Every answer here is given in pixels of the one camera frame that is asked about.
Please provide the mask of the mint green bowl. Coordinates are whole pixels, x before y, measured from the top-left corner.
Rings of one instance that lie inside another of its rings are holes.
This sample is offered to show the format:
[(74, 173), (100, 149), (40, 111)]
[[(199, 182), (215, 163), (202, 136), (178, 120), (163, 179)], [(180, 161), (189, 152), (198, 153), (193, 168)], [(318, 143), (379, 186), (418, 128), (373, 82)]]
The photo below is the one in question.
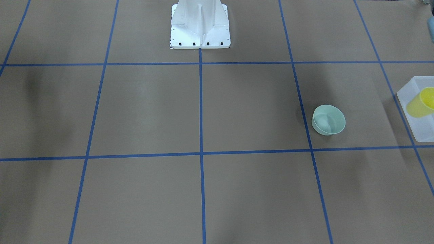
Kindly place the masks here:
[(324, 104), (313, 111), (311, 124), (317, 133), (331, 136), (339, 134), (345, 129), (346, 118), (340, 109)]

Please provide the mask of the yellow plastic cup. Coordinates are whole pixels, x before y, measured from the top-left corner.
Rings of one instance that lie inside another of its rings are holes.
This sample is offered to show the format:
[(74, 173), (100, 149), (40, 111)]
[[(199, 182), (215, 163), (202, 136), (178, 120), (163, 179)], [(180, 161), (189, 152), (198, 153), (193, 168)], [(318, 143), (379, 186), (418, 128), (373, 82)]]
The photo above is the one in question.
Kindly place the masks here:
[(406, 106), (407, 113), (422, 118), (434, 113), (434, 88), (423, 88)]

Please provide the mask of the translucent white plastic box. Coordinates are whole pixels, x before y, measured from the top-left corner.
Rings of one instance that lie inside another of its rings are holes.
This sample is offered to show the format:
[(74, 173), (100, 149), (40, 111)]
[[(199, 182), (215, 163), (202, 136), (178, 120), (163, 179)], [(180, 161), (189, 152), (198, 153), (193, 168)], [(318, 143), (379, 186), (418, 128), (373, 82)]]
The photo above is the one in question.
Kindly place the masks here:
[(411, 100), (426, 87), (434, 87), (433, 76), (414, 76), (398, 92), (400, 105), (410, 125), (411, 131), (417, 142), (433, 142), (434, 140), (434, 117), (433, 114), (415, 118), (406, 111), (406, 106)]

